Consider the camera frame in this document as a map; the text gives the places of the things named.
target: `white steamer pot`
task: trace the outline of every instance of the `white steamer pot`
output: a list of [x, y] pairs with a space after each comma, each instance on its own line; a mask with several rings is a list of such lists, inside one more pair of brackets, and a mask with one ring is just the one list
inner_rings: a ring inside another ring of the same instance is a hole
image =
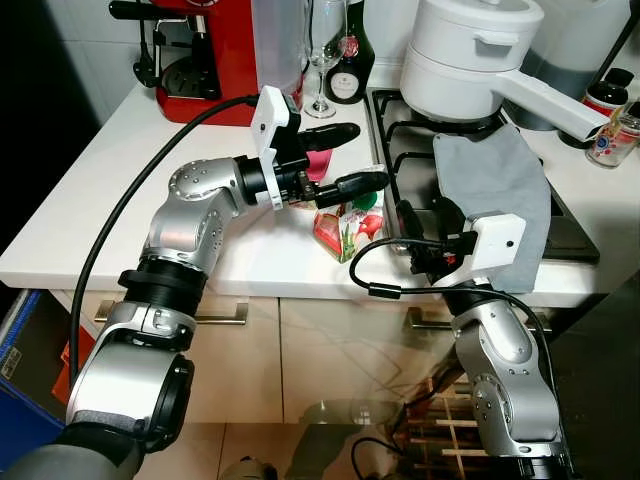
[[576, 138], [594, 135], [607, 117], [518, 70], [543, 17], [533, 0], [421, 0], [402, 96], [452, 122], [492, 115], [506, 97]]
[[411, 46], [466, 70], [520, 68], [544, 11], [533, 0], [422, 0]]

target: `gray towel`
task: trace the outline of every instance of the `gray towel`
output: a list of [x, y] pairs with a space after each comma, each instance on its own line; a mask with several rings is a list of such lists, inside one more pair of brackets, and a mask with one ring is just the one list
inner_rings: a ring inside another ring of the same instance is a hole
[[531, 292], [551, 221], [549, 184], [536, 155], [512, 125], [476, 143], [437, 135], [433, 148], [440, 192], [467, 218], [499, 210], [526, 220], [514, 263], [489, 280], [498, 290]]

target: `red espresso machine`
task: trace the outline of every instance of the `red espresso machine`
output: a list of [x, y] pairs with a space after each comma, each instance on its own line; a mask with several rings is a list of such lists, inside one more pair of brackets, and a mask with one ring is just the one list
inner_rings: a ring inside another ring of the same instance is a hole
[[[112, 1], [109, 11], [119, 20], [140, 21], [141, 55], [133, 70], [143, 85], [155, 88], [169, 120], [186, 123], [222, 101], [258, 93], [263, 85], [301, 95], [302, 0], [151, 1]], [[149, 20], [155, 21], [153, 56], [144, 32]], [[191, 42], [169, 41], [164, 31], [170, 23], [183, 24]], [[164, 65], [165, 47], [189, 54]], [[252, 115], [243, 105], [205, 123], [248, 126]]]

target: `floor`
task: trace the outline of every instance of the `floor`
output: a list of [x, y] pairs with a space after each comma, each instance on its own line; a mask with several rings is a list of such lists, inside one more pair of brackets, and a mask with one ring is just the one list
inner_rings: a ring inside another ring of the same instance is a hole
[[[356, 479], [353, 442], [363, 436], [384, 439], [374, 426], [301, 424], [185, 424], [178, 440], [148, 456], [137, 480], [218, 479], [231, 465], [251, 456], [270, 463], [279, 479]], [[364, 475], [388, 473], [394, 457], [383, 447], [358, 447]]]

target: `kitchen counter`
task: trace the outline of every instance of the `kitchen counter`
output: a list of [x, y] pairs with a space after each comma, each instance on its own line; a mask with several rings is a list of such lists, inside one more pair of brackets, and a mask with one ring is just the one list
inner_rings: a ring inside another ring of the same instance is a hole
[[[304, 115], [303, 128], [326, 123]], [[326, 181], [373, 163], [365, 107], [339, 106], [332, 122], [362, 128], [335, 149]], [[131, 180], [180, 125], [168, 122], [152, 91], [136, 86], [0, 257], [0, 280], [11, 287], [73, 289], [106, 216]], [[640, 264], [640, 155], [604, 170], [555, 132], [522, 131], [544, 168], [601, 252], [597, 266], [545, 261], [533, 293], [536, 306], [572, 307], [592, 293], [607, 293]], [[90, 290], [120, 289], [122, 270], [135, 268], [149, 222], [166, 197], [167, 180], [182, 164], [200, 158], [255, 155], [248, 128], [199, 126], [140, 188], [107, 240], [89, 280]], [[340, 265], [314, 240], [313, 212], [255, 209], [225, 234], [210, 280], [219, 294], [299, 298], [364, 298], [348, 264]], [[419, 286], [406, 258], [378, 249], [359, 267], [366, 279]]]

